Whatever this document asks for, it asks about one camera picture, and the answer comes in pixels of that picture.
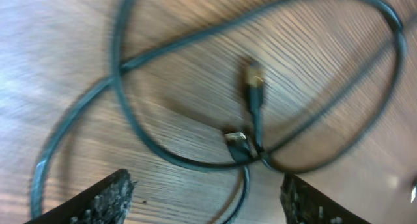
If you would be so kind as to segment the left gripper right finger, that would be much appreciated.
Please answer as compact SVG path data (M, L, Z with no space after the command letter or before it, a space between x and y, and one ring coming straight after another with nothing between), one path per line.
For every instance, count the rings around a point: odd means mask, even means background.
M292 174L284 176L280 202L288 224L369 224Z

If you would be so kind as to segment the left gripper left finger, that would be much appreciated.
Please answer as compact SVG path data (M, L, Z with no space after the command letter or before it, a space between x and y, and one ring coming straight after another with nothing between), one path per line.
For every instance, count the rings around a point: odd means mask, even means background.
M127 169L119 169L27 224L124 223L135 184Z

